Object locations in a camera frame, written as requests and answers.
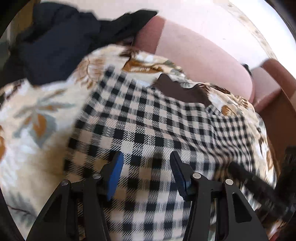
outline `black cloth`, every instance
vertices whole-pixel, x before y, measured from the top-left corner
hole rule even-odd
[[[134,36],[156,14],[139,10],[106,21],[68,5],[37,4],[33,25],[17,36],[0,73],[0,88],[25,77],[32,85],[65,80],[85,55]]]

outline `dark brown cloth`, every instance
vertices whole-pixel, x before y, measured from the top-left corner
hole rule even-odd
[[[202,103],[206,107],[211,104],[206,93],[198,85],[190,89],[183,88],[166,74],[161,74],[152,86],[158,88],[166,96],[186,103]]]

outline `checkered fabric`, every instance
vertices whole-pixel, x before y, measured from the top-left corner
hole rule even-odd
[[[213,179],[230,161],[254,171],[251,141],[243,116],[224,116],[213,105],[205,108],[167,97],[110,67],[76,122],[65,171],[70,181],[79,181],[122,151],[121,177],[105,208],[111,240],[178,238],[184,234],[190,202],[178,194],[171,152]]]

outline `metal pin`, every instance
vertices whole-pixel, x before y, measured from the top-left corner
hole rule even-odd
[[[101,174],[99,173],[93,174],[93,179],[100,179],[100,178],[101,178]]]
[[[195,179],[200,179],[202,176],[198,172],[193,173],[192,175]]]
[[[67,186],[69,184],[69,180],[63,180],[61,181],[62,186]]]
[[[233,180],[231,180],[231,179],[226,179],[226,184],[228,184],[228,185],[232,185],[233,184]]]

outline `gingham pattern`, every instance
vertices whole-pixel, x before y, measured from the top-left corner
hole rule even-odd
[[[176,150],[208,179],[230,161],[254,171],[245,119],[223,116],[213,105],[167,97],[113,71],[105,72],[76,122],[65,159],[67,178],[87,178],[122,151],[121,177],[105,208],[112,241],[181,237],[190,202],[178,194],[170,153]]]

